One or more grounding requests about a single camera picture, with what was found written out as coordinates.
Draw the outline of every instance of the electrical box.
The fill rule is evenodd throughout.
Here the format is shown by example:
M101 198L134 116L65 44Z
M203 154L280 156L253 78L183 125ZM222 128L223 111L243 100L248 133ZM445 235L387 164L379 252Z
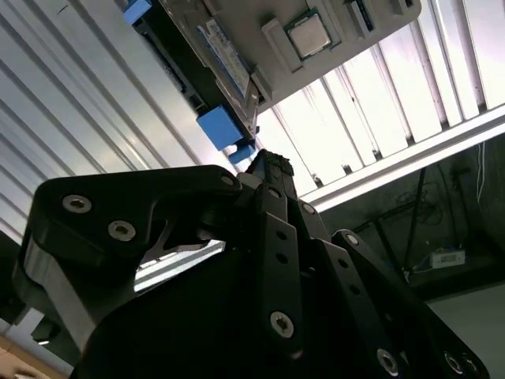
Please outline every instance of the electrical box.
M430 256L432 268L444 268L465 264L465 250L436 251Z

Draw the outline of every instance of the corrugated metal wall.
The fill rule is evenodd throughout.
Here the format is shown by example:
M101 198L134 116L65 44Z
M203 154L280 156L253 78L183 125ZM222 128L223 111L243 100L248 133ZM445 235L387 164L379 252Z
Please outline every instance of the corrugated metal wall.
M17 242L49 178L233 170L195 119L113 2L0 2L0 228Z
M258 145L292 160L308 201L505 103L503 2L422 2L417 22L260 115ZM0 228L17 242L48 178L235 171L114 2L4 0L0 49Z

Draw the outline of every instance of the sticker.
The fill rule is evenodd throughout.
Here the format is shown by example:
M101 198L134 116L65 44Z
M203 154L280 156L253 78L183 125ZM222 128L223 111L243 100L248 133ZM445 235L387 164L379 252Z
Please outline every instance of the sticker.
M215 20L207 22L208 34L201 26L198 27L201 35L207 40L214 56L217 58L221 68L234 83L234 87L245 98L247 87L249 86L249 74L244 64L238 57L238 53L223 33Z

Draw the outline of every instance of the screw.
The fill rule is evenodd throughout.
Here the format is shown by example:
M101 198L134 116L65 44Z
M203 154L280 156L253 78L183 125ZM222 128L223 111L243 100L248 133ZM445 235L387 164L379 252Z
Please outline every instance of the screw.
M463 370L461 368L461 365L459 364L459 362L456 360L455 357L453 357L449 353L445 353L443 356L445 358L445 362L447 362L447 364L449 365L449 367L452 368L452 370L455 373L458 373L459 375L463 374Z
M478 369L477 365L467 355L465 355L465 361L466 361L466 363L468 364L468 366L470 367L470 369L472 369L472 371L474 373L478 373L479 372L479 369Z
M303 208L304 211L306 211L309 215L313 215L314 213L316 213L316 210L309 204L303 204L301 206Z
M225 182L228 186L232 186L234 184L234 181L232 178L228 178L226 175L221 176L221 180Z
M270 195L277 197L278 199L281 197L281 194L275 188L269 188L268 192Z
M110 223L108 231L109 235L113 239L117 239L118 241L122 242L131 241L136 234L133 225L122 220L117 220Z
M291 319L283 312L275 311L270 315L272 328L283 338L291 338L294 333L294 325Z
M353 235L347 235L346 237L350 241L350 243L352 243L353 245L358 246L360 244L357 241L356 237L354 237Z
M379 364L389 373L392 377L397 377L399 374L398 363L395 357L389 351L384 349L377 349L377 360Z
M65 196L62 201L63 208L72 213L86 213L92 208L92 203L89 199L80 195Z

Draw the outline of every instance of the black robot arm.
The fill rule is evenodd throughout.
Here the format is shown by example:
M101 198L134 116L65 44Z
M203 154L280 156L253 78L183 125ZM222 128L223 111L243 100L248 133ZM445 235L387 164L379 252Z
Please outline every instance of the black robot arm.
M136 270L223 252L142 295ZM62 178L36 192L13 275L82 351L72 378L488 378L481 360L351 231L297 198L287 159Z

